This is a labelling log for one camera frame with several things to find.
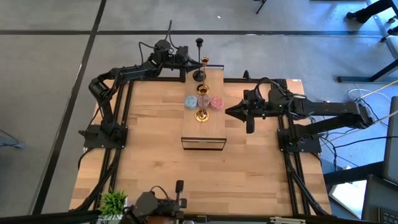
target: person's foot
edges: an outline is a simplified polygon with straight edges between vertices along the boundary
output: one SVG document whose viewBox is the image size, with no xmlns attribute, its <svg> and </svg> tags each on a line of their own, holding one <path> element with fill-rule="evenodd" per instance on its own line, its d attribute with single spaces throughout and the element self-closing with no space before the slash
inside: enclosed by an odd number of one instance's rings
<svg viewBox="0 0 398 224">
<path fill-rule="evenodd" d="M 398 35 L 398 27 L 394 27 L 392 29 L 389 29 L 387 31 L 387 33 L 390 34 L 390 35 Z"/>
<path fill-rule="evenodd" d="M 358 21 L 360 23 L 365 23 L 366 21 L 368 21 L 369 18 L 362 18 L 358 16 L 358 12 L 348 12 L 346 15 L 347 19 L 349 20 L 355 20 Z"/>
</svg>

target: wooden box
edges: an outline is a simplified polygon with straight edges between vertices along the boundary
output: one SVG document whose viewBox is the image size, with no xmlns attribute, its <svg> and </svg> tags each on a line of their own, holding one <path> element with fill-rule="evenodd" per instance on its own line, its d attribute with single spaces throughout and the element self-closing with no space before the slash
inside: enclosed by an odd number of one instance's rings
<svg viewBox="0 0 398 224">
<path fill-rule="evenodd" d="M 190 72 L 187 74 L 185 82 L 185 96 L 198 96 L 197 86 L 202 82 L 196 82 Z M 218 96 L 224 99 L 224 73 L 221 69 L 205 69 L 205 84 L 209 86 L 208 96 Z M 199 122 L 195 118 L 195 113 L 200 108 L 184 109 L 183 133 L 181 137 L 182 147 L 186 150 L 223 150 L 226 143 L 225 135 L 225 109 L 219 111 L 211 109 L 209 120 Z"/>
</svg>

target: concrete floor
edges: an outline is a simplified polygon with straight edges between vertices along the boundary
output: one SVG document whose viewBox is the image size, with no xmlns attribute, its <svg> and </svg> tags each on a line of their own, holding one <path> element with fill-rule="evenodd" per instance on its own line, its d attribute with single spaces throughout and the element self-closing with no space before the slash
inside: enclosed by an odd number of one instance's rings
<svg viewBox="0 0 398 224">
<path fill-rule="evenodd" d="M 1 1 L 0 30 L 91 30 L 99 5 L 99 0 Z M 250 0 L 108 1 L 99 30 L 166 30 L 169 19 L 173 30 L 379 30 L 374 19 L 363 25 L 344 19 L 347 11 L 366 7 L 364 2 L 268 0 L 255 15 L 257 7 L 258 2 Z M 380 14 L 383 23 L 391 16 L 391 11 Z M 86 128 L 95 105 L 87 88 L 90 80 L 110 68 L 139 63 L 137 43 L 153 45 L 163 37 L 96 36 L 44 212 L 68 210 L 83 147 L 77 131 Z M 203 55 L 210 56 L 211 63 L 225 65 L 226 77 L 241 77 L 247 69 L 254 78 L 302 79 L 313 101 L 347 101 L 347 92 L 356 87 L 337 83 L 337 76 L 367 77 L 393 61 L 387 45 L 379 43 L 381 36 L 173 35 L 173 42 L 189 46 L 195 58 L 197 37 L 205 40 Z M 5 96 L 0 98 L 0 128 L 26 144 L 24 149 L 4 147 L 0 151 L 0 217 L 29 213 L 88 38 L 0 35 L 0 93 Z M 143 52 L 145 57 L 150 51 L 144 48 Z M 162 75 L 175 73 L 164 70 Z M 380 87 L 358 86 L 368 90 Z M 397 90 L 392 86 L 381 92 L 392 97 Z M 367 102 L 379 117 L 388 114 L 389 102 L 382 96 L 372 95 Z M 386 128 L 378 124 L 341 138 L 335 145 L 385 135 Z M 383 140 L 371 141 L 341 148 L 338 155 L 364 165 L 381 161 L 384 147 Z M 327 148 L 323 148 L 322 158 L 333 161 Z M 338 159 L 338 165 L 349 163 Z"/>
</svg>

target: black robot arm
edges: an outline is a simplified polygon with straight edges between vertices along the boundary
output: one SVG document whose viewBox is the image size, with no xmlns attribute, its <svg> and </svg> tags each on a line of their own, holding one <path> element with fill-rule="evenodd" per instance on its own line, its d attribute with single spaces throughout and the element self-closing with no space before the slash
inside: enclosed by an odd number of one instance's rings
<svg viewBox="0 0 398 224">
<path fill-rule="evenodd" d="M 155 44 L 154 52 L 142 65 L 112 68 L 92 79 L 88 89 L 97 100 L 103 119 L 100 125 L 91 124 L 87 130 L 79 131 L 86 139 L 85 147 L 122 148 L 125 145 L 127 127 L 118 124 L 110 103 L 120 85 L 132 80 L 156 78 L 163 68 L 179 70 L 180 77 L 184 80 L 187 72 L 202 66 L 202 63 L 189 57 L 187 46 L 179 47 L 175 54 L 171 54 L 171 51 L 171 44 L 167 40 L 160 40 Z M 105 80 L 114 80 L 112 87 L 108 87 Z"/>
<path fill-rule="evenodd" d="M 254 118 L 276 117 L 287 115 L 292 119 L 304 119 L 309 116 L 335 116 L 306 126 L 295 124 L 291 128 L 290 141 L 329 131 L 343 126 L 365 129 L 374 123 L 368 109 L 355 102 L 348 103 L 314 103 L 304 95 L 294 94 L 282 89 L 273 88 L 268 92 L 266 101 L 259 91 L 259 84 L 253 90 L 244 90 L 243 100 L 236 106 L 225 110 L 225 113 L 246 122 L 246 132 L 254 132 Z"/>
</svg>

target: wooden board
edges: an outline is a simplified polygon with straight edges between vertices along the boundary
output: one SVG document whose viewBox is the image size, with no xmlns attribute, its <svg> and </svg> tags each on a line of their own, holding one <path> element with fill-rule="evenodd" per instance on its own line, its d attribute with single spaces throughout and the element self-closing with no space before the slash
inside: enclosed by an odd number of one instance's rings
<svg viewBox="0 0 398 224">
<path fill-rule="evenodd" d="M 290 91 L 303 93 L 300 80 L 287 83 Z M 243 90 L 253 88 L 249 83 L 225 83 L 225 108 L 239 103 Z M 264 98 L 269 88 L 261 85 Z M 134 82 L 128 139 L 116 181 L 116 188 L 128 194 L 129 203 L 154 185 L 162 186 L 174 198 L 175 181 L 180 179 L 185 181 L 186 213 L 291 215 L 285 165 L 277 143 L 277 118 L 256 119 L 256 131 L 246 134 L 244 123 L 224 114 L 228 141 L 223 151 L 184 151 L 180 140 L 183 98 L 183 83 Z M 71 208 L 79 206 L 98 181 L 103 154 L 95 149 L 83 159 Z M 308 189 L 330 213 L 319 160 L 302 154 L 302 166 Z M 164 198 L 160 191 L 156 190 L 156 195 Z"/>
<path fill-rule="evenodd" d="M 224 98 L 224 74 L 222 69 L 206 69 L 205 84 L 210 87 L 208 96 L 218 96 Z M 201 83 L 196 82 L 192 78 L 193 72 L 187 74 L 187 80 L 185 82 L 185 96 L 193 95 L 197 96 L 197 86 Z M 199 110 L 199 107 L 194 110 L 184 108 L 184 119 L 183 119 L 183 134 L 185 138 L 225 138 L 225 118 L 223 110 L 213 110 L 208 108 L 207 111 L 210 114 L 209 120 L 201 123 L 195 119 L 195 113 Z"/>
</svg>

